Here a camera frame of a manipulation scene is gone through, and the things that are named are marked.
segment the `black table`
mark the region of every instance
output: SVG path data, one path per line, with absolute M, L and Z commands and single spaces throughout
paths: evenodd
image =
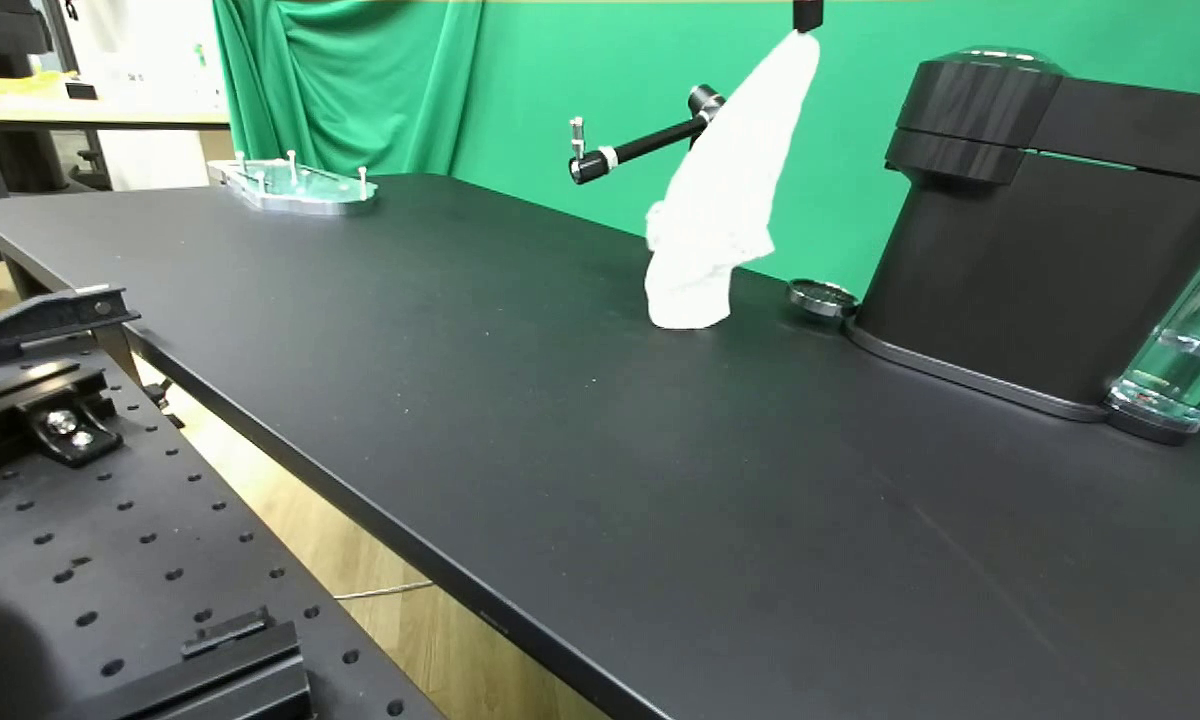
M 1200 438 L 1045 418 L 734 275 L 644 318 L 644 248 L 450 179 L 353 221 L 218 188 L 0 201 L 44 284 L 614 717 L 1197 717 Z

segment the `black metal plate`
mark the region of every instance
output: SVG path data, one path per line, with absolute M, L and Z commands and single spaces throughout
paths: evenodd
M 151 401 L 86 364 L 107 368 L 124 446 L 0 467 L 0 720 L 180 663 L 196 628 L 252 609 L 297 625 L 318 717 L 434 717 Z

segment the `white fabric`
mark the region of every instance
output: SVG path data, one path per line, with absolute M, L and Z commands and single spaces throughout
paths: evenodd
M 668 195 L 646 209 L 644 294 L 655 327 L 719 322 L 731 266 L 772 250 L 772 195 L 816 63 L 811 33 L 783 34 L 705 127 Z

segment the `black coffee machine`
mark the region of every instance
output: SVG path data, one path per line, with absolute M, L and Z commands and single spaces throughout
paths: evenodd
M 1200 96 L 961 50 L 920 63 L 888 169 L 910 195 L 856 342 L 1053 417 L 1105 417 L 1106 380 L 1200 263 Z

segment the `clear plastic container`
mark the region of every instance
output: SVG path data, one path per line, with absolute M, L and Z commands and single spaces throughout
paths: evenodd
M 1200 430 L 1200 266 L 1133 364 L 1111 380 L 1106 401 L 1123 428 L 1161 438 Z

